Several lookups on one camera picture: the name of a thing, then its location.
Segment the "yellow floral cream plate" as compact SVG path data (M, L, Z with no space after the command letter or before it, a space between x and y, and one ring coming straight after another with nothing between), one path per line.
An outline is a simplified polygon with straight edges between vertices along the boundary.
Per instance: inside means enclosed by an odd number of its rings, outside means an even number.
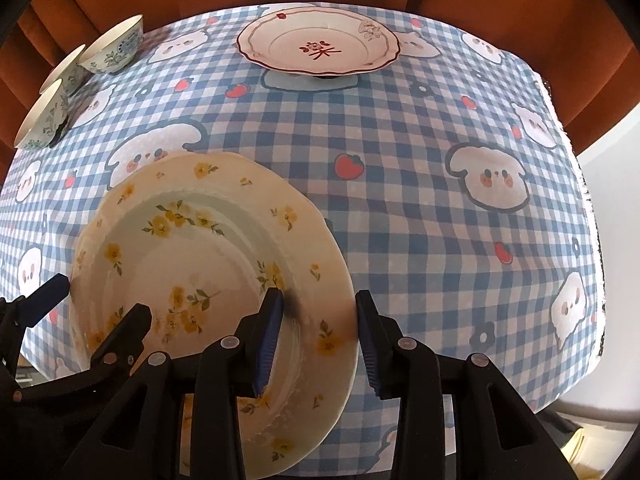
M232 335L271 287L285 309L257 399L239 400L252 479L298 464L340 418L357 366L352 279L306 196L241 155L170 155L112 177L75 246L70 322L77 361L145 304L146 352L174 358Z

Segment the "green floral bowl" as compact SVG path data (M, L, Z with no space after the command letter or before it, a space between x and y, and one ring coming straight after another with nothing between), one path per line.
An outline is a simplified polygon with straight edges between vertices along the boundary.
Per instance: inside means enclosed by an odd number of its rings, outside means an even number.
M66 55L43 81L39 93L43 94L57 80L62 81L62 88L69 96L78 90L90 76L88 70L79 64L79 59L85 50L86 45L81 44Z
M78 64L93 74L117 73L127 66L143 40L143 15L113 26L82 52Z
M65 133L70 120L63 81L57 79L44 90L27 113L14 140L17 150L47 148Z

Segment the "white red-rimmed scalloped plate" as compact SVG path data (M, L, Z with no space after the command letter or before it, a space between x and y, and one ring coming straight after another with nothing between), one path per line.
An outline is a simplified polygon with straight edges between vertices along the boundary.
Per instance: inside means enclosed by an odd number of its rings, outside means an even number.
M400 53L397 36L373 18L318 6L265 14L244 27L236 45L268 70L320 77L382 70Z

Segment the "blue checkered bear tablecloth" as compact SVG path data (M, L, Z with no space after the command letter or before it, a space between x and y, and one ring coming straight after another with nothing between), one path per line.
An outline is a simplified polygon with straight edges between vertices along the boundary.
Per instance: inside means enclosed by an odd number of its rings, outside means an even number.
M17 155L1 191L1 290L33 249L43 278L72 247L128 139L173 119L202 148L274 170L320 209L354 283L410 336L484 352L539 411L604 348L596 220L541 76L516 55L430 18L369 9L398 60L342 79L270 73L236 37L279 6L204 13L146 33L136 62L72 101L108 102L56 148Z

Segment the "orange curtain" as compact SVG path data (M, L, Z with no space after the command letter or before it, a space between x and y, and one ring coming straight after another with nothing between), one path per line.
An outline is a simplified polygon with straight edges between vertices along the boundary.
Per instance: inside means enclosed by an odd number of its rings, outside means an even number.
M544 77L576 151L639 101L639 0L1 0L1 162L52 68L131 15L157 28L232 6L292 1L407 11L465 29Z

